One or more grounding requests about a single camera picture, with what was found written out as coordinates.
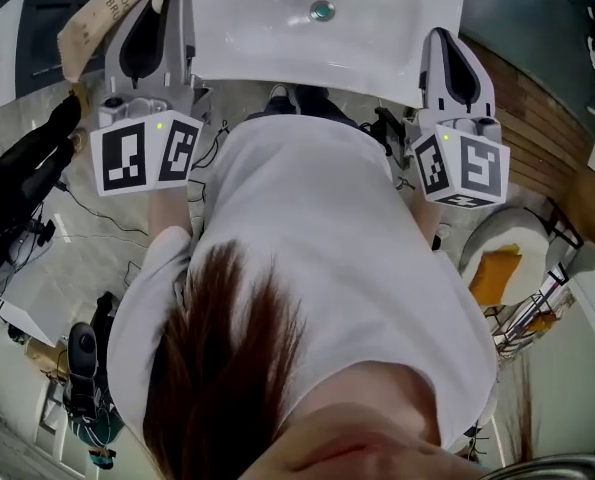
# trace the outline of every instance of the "black pants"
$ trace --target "black pants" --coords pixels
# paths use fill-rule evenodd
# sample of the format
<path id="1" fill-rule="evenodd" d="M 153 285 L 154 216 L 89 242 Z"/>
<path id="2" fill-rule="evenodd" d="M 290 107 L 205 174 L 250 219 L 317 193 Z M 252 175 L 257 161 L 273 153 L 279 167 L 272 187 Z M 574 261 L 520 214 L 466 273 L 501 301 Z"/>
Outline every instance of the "black pants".
<path id="1" fill-rule="evenodd" d="M 8 259 L 10 244 L 70 164 L 75 151 L 68 136 L 80 119 L 79 100 L 69 96 L 46 124 L 0 157 L 0 266 Z"/>
<path id="2" fill-rule="evenodd" d="M 330 121 L 344 123 L 353 128 L 359 128 L 357 123 L 344 114 L 337 105 L 328 99 L 328 90 L 322 87 L 300 85 L 295 91 L 295 97 L 301 107 L 301 115 L 320 117 Z M 297 109 L 288 97 L 275 96 L 271 98 L 263 112 L 252 114 L 246 119 L 274 116 L 278 114 L 296 114 Z"/>
<path id="3" fill-rule="evenodd" d="M 108 364 L 108 341 L 110 340 L 110 331 L 113 327 L 115 318 L 109 316 L 113 309 L 113 294 L 104 293 L 97 299 L 97 311 L 93 316 L 90 326 L 95 332 L 97 341 L 97 374 L 96 377 L 106 375 Z"/>

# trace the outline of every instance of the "brown hair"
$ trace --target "brown hair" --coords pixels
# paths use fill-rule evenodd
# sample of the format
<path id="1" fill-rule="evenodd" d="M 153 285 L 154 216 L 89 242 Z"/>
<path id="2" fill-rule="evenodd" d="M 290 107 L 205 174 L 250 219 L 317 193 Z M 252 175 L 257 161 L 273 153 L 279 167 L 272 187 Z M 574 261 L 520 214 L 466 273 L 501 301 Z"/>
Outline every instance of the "brown hair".
<path id="1" fill-rule="evenodd" d="M 212 248 L 163 327 L 143 431 L 165 478 L 238 478 L 277 436 L 301 329 L 272 265 L 232 326 L 241 277 L 237 244 Z"/>

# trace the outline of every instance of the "gray wall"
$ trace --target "gray wall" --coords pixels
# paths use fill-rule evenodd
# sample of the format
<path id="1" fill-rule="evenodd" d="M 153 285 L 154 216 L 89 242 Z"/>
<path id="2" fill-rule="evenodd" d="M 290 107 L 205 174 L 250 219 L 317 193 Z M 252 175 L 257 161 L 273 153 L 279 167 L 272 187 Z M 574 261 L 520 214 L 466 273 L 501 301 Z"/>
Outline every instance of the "gray wall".
<path id="1" fill-rule="evenodd" d="M 595 333 L 584 312 L 575 305 L 562 320 L 527 352 L 533 391 L 534 415 L 539 425 L 536 455 L 592 452 L 595 449 Z M 496 420 L 507 460 L 511 460 L 505 423 L 516 411 L 516 368 L 500 374 L 500 400 Z M 495 446 L 490 441 L 482 449 Z M 490 453 L 486 465 L 499 466 Z"/>
<path id="2" fill-rule="evenodd" d="M 33 443 L 48 380 L 13 343 L 0 322 L 0 416 L 24 441 Z"/>
<path id="3" fill-rule="evenodd" d="M 78 480 L 0 425 L 0 476 L 5 480 Z"/>

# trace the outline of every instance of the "person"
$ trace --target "person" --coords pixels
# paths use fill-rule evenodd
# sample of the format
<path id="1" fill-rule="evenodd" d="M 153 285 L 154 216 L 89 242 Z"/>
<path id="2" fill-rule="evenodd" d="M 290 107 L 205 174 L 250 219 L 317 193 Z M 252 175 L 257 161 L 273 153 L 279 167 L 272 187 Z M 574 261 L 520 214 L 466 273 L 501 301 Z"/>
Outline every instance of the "person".
<path id="1" fill-rule="evenodd" d="M 168 479 L 475 479 L 446 450 L 496 377 L 485 318 L 409 209 L 384 148 L 284 86 L 230 134 L 191 237 L 186 190 L 150 195 L 150 247 L 117 313 L 109 386 Z"/>
<path id="2" fill-rule="evenodd" d="M 73 132 L 87 111 L 85 89 L 74 86 L 46 124 L 0 157 L 0 268 L 14 263 L 9 250 L 74 155 L 85 148 L 85 132 Z"/>
<path id="3" fill-rule="evenodd" d="M 96 417 L 75 416 L 68 411 L 68 425 L 80 441 L 90 447 L 88 456 L 100 469 L 110 470 L 114 467 L 113 459 L 117 453 L 108 445 L 114 443 L 124 428 L 108 389 L 107 352 L 108 340 L 117 310 L 117 299 L 106 292 L 97 299 L 97 310 L 91 321 L 91 327 L 96 339 L 97 369 L 94 375 L 96 397 Z"/>

